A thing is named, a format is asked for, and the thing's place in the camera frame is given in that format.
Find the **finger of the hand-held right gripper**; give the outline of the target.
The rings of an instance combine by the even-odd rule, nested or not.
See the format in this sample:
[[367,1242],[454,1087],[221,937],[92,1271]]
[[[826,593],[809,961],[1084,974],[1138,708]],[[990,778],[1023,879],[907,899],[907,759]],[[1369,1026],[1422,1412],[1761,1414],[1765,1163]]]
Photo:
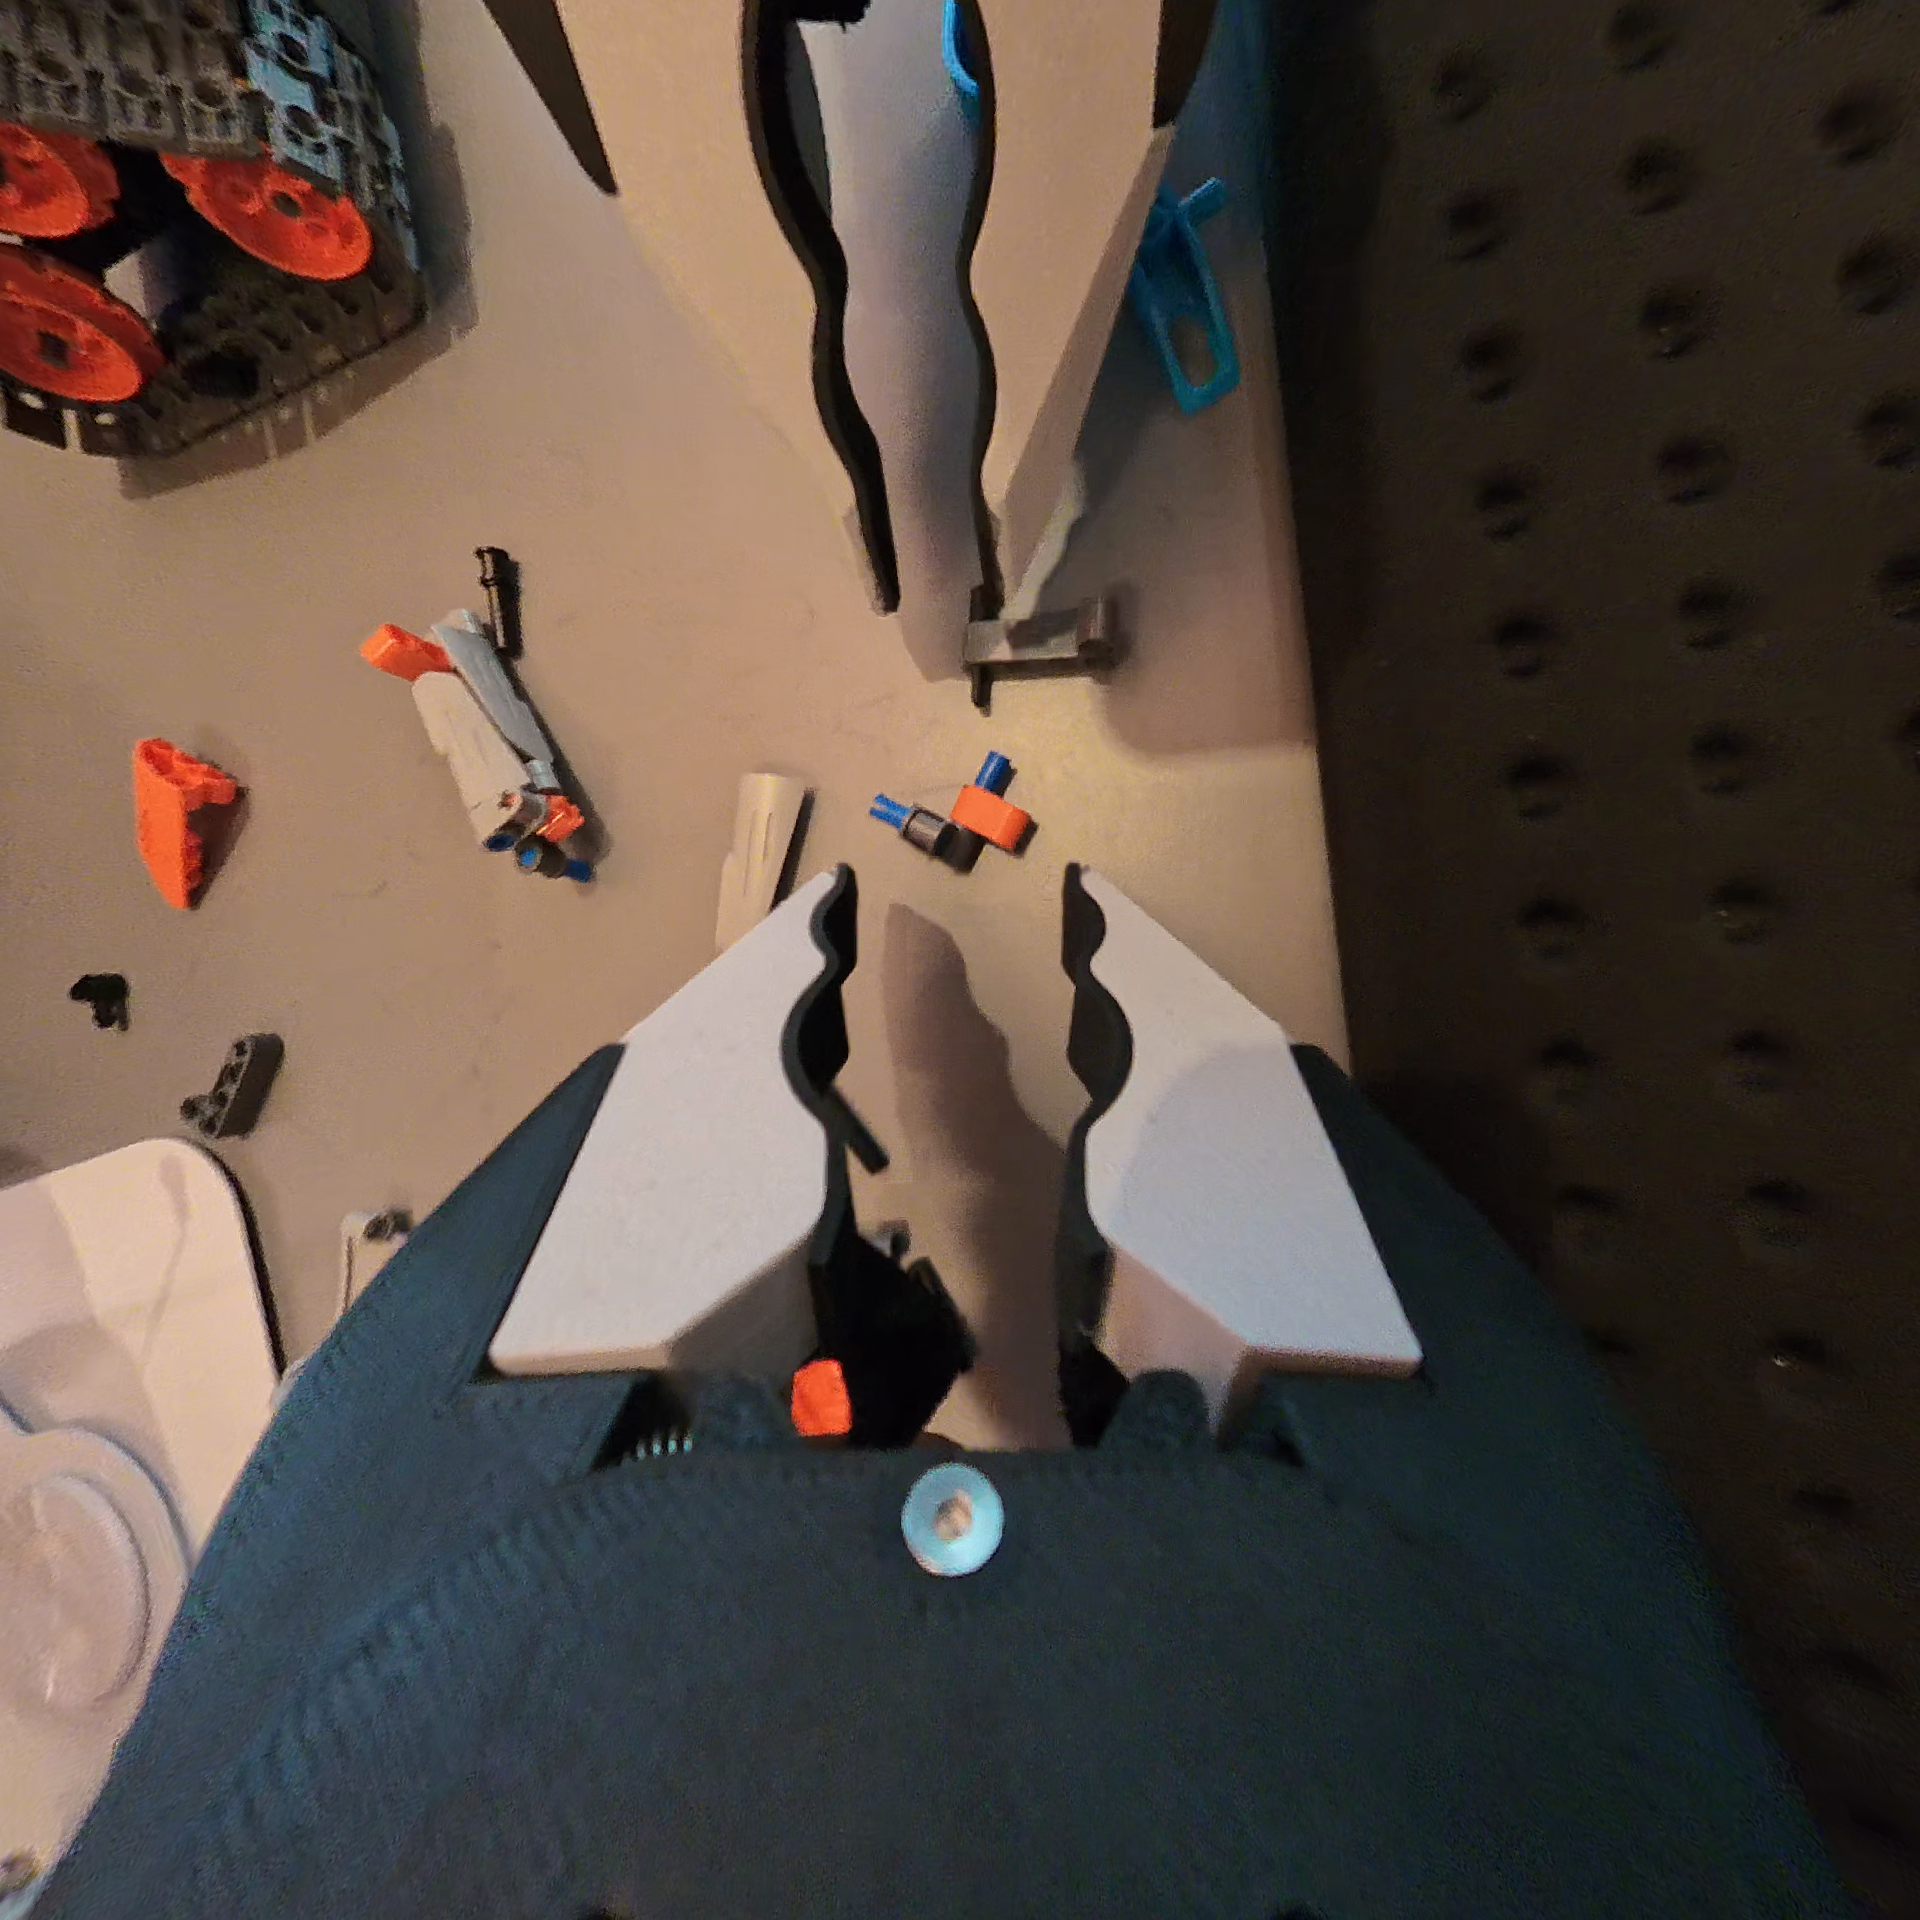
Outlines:
[[1163,4],[961,4],[975,93],[961,226],[978,351],[980,596],[1005,600],[1053,515],[1163,176]]
[[636,248],[822,488],[876,613],[899,609],[881,452],[852,391],[849,274],[801,25],[865,4],[564,4],[562,30]]

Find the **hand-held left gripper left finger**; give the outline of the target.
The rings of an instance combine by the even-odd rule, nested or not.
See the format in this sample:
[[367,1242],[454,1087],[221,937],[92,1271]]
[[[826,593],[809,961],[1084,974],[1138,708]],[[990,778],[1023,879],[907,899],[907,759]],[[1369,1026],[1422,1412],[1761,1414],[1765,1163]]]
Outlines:
[[845,1163],[804,1068],[835,1006],[831,914],[849,868],[806,880],[633,1025],[516,1291],[499,1374],[790,1374],[818,1343],[808,1250]]

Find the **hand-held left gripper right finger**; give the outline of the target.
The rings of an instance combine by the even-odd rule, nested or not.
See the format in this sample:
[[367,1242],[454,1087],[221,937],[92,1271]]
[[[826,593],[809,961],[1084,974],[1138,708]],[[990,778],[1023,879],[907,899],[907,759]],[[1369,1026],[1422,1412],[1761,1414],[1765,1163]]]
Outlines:
[[1411,1381],[1424,1347],[1284,1026],[1093,868],[1067,868],[1061,1390]]

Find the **orange connector with blue pins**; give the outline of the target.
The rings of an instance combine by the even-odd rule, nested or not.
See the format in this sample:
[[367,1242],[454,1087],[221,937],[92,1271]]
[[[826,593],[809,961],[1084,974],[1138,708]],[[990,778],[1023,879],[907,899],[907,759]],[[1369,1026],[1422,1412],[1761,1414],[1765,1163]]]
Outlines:
[[1008,799],[1012,783],[1014,765],[990,751],[944,812],[876,795],[867,818],[926,859],[968,872],[986,849],[1019,854],[1036,831],[1032,815]]

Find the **blue plastic tool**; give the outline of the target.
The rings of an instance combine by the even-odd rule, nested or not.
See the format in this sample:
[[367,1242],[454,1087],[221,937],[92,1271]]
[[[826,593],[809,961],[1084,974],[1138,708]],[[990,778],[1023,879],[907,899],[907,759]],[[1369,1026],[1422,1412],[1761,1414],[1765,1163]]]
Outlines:
[[[947,84],[959,98],[963,120],[974,130],[978,93],[961,35],[959,6],[941,6],[941,62]],[[1186,107],[1188,98],[1171,124],[1169,145]],[[1186,416],[1196,416],[1231,395],[1239,379],[1233,326],[1201,232],[1227,202],[1227,186],[1207,178],[1190,190],[1176,190],[1168,184],[1166,173],[1168,161],[1146,206],[1121,294],[1163,372],[1176,407]]]

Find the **tracked toy robot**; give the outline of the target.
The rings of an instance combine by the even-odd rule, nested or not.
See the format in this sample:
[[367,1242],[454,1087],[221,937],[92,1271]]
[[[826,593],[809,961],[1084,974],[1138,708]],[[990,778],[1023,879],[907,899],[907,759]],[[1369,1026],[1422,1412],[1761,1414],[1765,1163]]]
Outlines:
[[174,458],[426,308],[399,132],[339,4],[2,6],[5,433]]

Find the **white pointed panel piece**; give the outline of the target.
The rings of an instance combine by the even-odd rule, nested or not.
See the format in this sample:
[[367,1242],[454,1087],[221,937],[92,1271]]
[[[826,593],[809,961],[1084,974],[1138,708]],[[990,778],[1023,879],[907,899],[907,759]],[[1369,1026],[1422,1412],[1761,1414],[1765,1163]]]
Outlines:
[[784,774],[739,777],[718,886],[714,948],[725,953],[775,909],[799,844],[809,790]]

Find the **dark grey short beam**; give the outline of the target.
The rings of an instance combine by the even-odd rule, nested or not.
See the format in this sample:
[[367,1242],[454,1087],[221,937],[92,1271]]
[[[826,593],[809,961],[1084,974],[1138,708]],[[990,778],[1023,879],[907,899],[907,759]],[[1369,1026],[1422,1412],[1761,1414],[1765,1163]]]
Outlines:
[[246,1141],[268,1106],[282,1063],[279,1034],[257,1031],[235,1036],[215,1068],[211,1087],[180,1104],[181,1125],[203,1143]]

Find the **white book stand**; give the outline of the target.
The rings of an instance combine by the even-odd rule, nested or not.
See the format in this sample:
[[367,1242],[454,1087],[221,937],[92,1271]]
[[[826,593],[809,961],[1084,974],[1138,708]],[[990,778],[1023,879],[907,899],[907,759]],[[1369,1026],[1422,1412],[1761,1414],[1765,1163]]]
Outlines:
[[279,1374],[211,1155],[150,1139],[3,1190],[5,1890],[96,1800]]

